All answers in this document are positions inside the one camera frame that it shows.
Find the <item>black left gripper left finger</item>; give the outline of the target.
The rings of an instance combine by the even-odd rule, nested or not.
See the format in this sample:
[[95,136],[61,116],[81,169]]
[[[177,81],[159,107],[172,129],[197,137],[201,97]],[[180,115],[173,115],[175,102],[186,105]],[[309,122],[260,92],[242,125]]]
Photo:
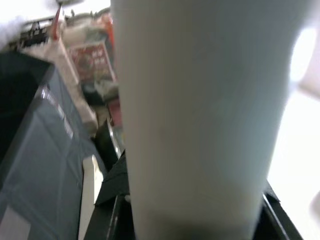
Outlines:
[[134,240],[135,238],[124,151],[101,182],[88,226],[85,228],[84,239]]

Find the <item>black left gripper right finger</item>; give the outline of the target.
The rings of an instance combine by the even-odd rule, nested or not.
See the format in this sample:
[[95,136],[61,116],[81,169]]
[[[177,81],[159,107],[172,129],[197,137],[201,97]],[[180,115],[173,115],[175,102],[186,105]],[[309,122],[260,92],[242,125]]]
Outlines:
[[269,183],[266,184],[262,195],[261,212],[253,238],[255,240],[302,239]]

